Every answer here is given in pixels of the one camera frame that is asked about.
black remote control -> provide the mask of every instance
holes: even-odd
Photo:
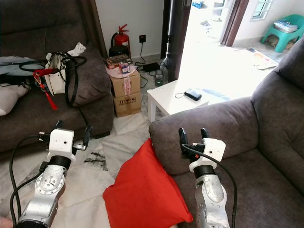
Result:
[[[192,89],[187,89],[185,91],[185,96],[190,97],[192,100],[198,101],[201,99],[201,94],[198,94]]]

white wall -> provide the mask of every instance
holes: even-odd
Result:
[[[161,52],[164,0],[95,0],[107,50],[118,26],[128,24],[132,57],[141,51],[139,35],[146,35],[142,55]]]
[[[290,14],[299,14],[304,16],[304,0],[295,0]]]
[[[298,1],[304,6],[303,0],[274,0],[264,20],[252,21],[258,0],[249,0],[233,46],[258,42],[277,19],[293,14],[294,2]]]

cardboard box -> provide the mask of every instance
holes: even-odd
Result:
[[[137,70],[129,77],[115,78],[111,77],[112,94],[114,97],[122,97],[140,92],[140,75]]]
[[[119,98],[113,97],[117,117],[139,113],[141,111],[141,93]]]

sofa armrest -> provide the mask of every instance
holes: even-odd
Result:
[[[107,96],[111,91],[111,81],[98,49],[89,43],[81,56],[86,58],[86,63],[77,68],[79,81],[73,106],[88,104]],[[71,100],[75,84],[75,70],[73,68],[69,70],[68,77],[70,80],[68,97]]]
[[[258,143],[256,113],[249,97],[198,107],[151,123],[150,136],[156,156],[170,175],[189,171],[181,158],[178,129],[183,127],[190,143],[200,143],[200,129],[226,144],[224,158],[252,150]]]

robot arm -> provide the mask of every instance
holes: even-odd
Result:
[[[85,150],[90,138],[91,127],[85,131],[82,145],[74,145],[74,132],[54,129],[52,133],[43,135],[49,140],[50,159],[44,172],[37,178],[35,194],[23,211],[17,228],[49,228],[58,209],[58,201],[65,191],[65,178],[70,164],[75,162],[77,150]]]
[[[204,129],[201,130],[203,144],[194,143],[190,149],[221,161],[226,145],[217,139],[207,138]],[[184,129],[179,129],[180,147],[183,158],[190,160],[189,169],[196,177],[195,199],[197,203],[196,224],[198,228],[229,228],[225,210],[227,193],[221,185],[214,169],[217,164],[206,157],[191,153],[183,146],[188,144]]]

